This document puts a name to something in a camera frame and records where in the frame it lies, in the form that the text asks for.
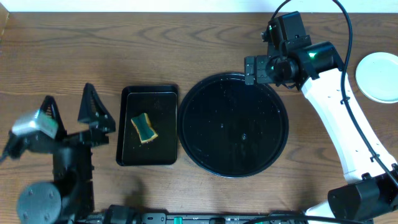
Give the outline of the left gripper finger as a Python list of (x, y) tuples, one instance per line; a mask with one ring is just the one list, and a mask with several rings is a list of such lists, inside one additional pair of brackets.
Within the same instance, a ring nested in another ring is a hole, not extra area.
[(47, 95), (44, 98), (44, 101), (40, 107), (40, 110), (43, 111), (47, 116), (50, 116), (57, 124), (57, 134), (55, 136), (56, 140), (62, 140), (66, 135), (67, 131), (64, 128), (62, 119), (60, 117), (60, 113), (58, 110), (58, 106), (54, 97)]
[(94, 85), (86, 83), (83, 89), (78, 122), (85, 123), (90, 128), (102, 133), (116, 131), (116, 122), (100, 100)]

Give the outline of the green and yellow sponge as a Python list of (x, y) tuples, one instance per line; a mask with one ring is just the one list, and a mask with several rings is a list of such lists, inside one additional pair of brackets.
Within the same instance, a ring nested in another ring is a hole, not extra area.
[(139, 135), (141, 144), (151, 142), (159, 136), (152, 127), (149, 115), (147, 113), (142, 113), (139, 116), (131, 118), (131, 123)]

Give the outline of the light blue plate top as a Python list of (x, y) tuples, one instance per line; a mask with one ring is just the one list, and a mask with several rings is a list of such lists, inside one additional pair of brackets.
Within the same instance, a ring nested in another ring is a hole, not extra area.
[(397, 56), (376, 52), (365, 56), (355, 72), (358, 88), (378, 103), (397, 103)]

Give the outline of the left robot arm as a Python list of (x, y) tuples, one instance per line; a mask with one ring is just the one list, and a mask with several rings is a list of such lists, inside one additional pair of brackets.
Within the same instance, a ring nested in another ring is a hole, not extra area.
[(91, 150), (109, 143), (116, 123), (90, 83), (83, 89), (78, 122), (88, 129), (67, 133), (54, 97), (46, 96), (38, 110), (22, 115), (9, 131), (2, 161), (19, 159), (26, 151), (53, 158), (53, 181), (33, 183), (19, 196), (22, 223), (75, 223), (93, 212)]

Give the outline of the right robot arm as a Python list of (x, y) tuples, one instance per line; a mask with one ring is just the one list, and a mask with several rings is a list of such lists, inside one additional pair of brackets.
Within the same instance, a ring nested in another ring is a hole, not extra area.
[(397, 211), (397, 161), (379, 142), (352, 94), (333, 44), (290, 40), (269, 48), (266, 55), (244, 59), (246, 84), (297, 87), (321, 118), (347, 182), (305, 214), (368, 221)]

